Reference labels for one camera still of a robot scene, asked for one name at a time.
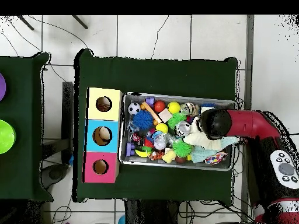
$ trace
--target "dark green cloth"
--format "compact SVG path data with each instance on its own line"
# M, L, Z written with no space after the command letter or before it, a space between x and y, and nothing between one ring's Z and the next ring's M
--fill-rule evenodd
M0 198L52 200L39 183L41 161L41 69L48 53L31 58L0 57L6 95L0 119L16 131L16 142L0 155Z
M221 200L231 202L231 171L120 165L114 184L82 183L86 88L119 89L159 95L235 99L237 60L173 61L95 58L81 50L75 59L79 82L78 186L84 198Z

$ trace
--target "table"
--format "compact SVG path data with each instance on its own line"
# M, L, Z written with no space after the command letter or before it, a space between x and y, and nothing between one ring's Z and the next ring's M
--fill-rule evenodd
M114 184L82 183L86 88L234 100L237 60L75 58L73 199L220 200L231 203L231 171L120 165Z

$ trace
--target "yellow block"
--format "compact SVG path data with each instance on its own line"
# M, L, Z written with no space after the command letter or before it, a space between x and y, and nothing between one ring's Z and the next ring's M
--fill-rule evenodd
M96 103L98 98L106 97L105 101L112 104L109 111L99 111ZM118 121L120 118L121 99L123 94L116 89L89 88L88 118L90 120Z

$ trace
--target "green spiky ball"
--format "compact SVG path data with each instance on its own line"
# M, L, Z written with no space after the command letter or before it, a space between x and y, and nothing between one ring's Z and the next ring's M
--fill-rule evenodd
M172 149L175 151L177 156L186 157L187 155L191 154L192 145L183 142L182 138L180 138L173 142Z
M168 126L170 127L170 129L174 130L175 129L175 125L178 122L181 121L185 121L187 119L187 117L182 114L182 113L175 113L172 115L171 119L167 121Z

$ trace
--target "shape sorter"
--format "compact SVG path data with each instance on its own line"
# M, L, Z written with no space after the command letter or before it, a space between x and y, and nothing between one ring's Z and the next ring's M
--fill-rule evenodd
M122 97L119 90L87 88L84 183L115 183Z

